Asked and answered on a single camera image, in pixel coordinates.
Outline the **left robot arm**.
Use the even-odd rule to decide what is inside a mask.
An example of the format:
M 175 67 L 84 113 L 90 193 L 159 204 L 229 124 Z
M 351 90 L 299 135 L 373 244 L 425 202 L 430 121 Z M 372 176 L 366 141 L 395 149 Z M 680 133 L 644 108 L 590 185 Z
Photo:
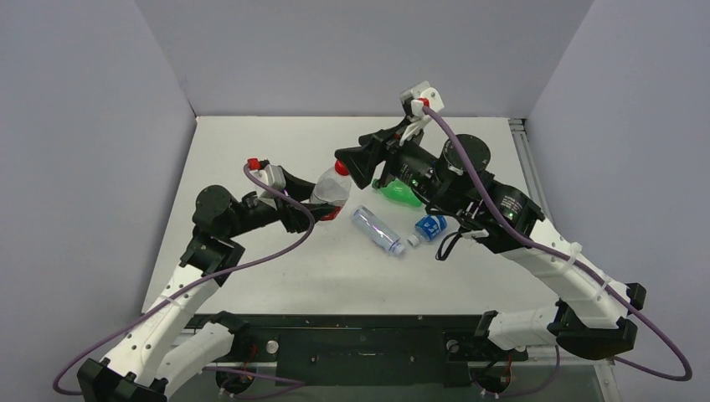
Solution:
M 215 359 L 243 358 L 250 348 L 244 324 L 221 312 L 192 339 L 172 344 L 196 311 L 229 275 L 243 270 L 245 248 L 235 238 L 276 222 L 286 232 L 307 237 L 318 221 L 334 219 L 347 202 L 352 183 L 337 183 L 330 169 L 310 183 L 280 166 L 258 161 L 246 176 L 260 192 L 236 198 L 220 185 L 197 196 L 193 237 L 172 276 L 149 310 L 116 337 L 103 358 L 86 359 L 77 379 L 86 401 L 166 401 Z

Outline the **red bottle cap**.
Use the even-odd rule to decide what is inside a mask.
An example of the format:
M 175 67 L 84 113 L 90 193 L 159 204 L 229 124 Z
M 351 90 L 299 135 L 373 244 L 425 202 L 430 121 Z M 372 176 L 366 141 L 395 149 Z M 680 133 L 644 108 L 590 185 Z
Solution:
M 340 160 L 336 160 L 334 164 L 334 170 L 337 174 L 341 176 L 349 176 L 350 172 L 347 168 L 347 166 Z

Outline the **clear bluish bottle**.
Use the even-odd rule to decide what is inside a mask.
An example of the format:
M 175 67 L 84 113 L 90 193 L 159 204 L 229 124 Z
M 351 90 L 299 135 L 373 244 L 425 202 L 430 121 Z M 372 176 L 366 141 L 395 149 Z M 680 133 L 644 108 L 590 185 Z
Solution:
M 405 251 L 400 236 L 364 205 L 357 206 L 351 214 L 351 222 L 376 246 L 389 255 L 400 256 Z

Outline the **green plastic bottle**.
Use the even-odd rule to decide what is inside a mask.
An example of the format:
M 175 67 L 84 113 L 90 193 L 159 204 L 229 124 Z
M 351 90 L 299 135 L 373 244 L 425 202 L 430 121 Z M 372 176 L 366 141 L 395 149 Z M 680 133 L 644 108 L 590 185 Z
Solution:
M 374 179 L 371 182 L 372 189 L 385 197 L 388 201 L 408 208 L 419 209 L 423 203 L 415 196 L 414 192 L 403 182 L 394 179 L 387 185 Z

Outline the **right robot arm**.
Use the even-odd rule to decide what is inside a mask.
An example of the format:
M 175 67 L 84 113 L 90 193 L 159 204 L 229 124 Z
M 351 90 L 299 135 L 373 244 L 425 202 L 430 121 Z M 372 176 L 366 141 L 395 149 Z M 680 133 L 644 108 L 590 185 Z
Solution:
M 470 134 L 447 140 L 435 156 L 421 135 L 403 140 L 390 128 L 361 136 L 335 151 L 355 184 L 399 180 L 428 212 L 454 218 L 462 237 L 525 268 L 557 295 L 551 307 L 487 312 L 472 335 L 484 358 L 531 346 L 558 346 L 579 358 L 601 360 L 629 352 L 637 326 L 630 308 L 642 308 L 646 291 L 594 268 L 577 244 L 564 240 L 523 191 L 498 182 L 487 169 L 491 150 Z

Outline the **red label clear bottle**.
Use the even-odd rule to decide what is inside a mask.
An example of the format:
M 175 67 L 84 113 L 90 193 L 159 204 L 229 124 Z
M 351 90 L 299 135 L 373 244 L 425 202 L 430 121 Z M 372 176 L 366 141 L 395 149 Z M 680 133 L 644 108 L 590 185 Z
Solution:
M 334 204 L 345 206 L 352 188 L 351 176 L 341 176 L 334 166 L 326 170 L 318 179 L 309 202 L 311 204 Z

